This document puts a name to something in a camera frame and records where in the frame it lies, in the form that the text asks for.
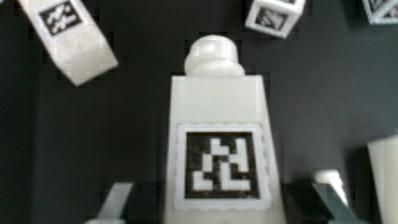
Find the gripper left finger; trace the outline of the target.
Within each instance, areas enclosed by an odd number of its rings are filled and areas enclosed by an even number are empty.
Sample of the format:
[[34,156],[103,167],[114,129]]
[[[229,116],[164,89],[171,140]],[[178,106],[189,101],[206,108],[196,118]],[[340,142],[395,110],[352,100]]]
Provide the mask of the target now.
[[134,183],[119,182],[112,185],[98,216],[84,224],[126,224],[121,218]]

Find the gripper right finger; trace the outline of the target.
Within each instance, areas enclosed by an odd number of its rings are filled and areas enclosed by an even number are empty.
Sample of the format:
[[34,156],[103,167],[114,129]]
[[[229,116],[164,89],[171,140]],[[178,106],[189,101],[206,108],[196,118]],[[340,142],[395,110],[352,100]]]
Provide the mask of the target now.
[[336,169],[318,170],[313,178],[315,191],[333,216],[327,224],[370,224],[359,219],[349,206],[340,171]]

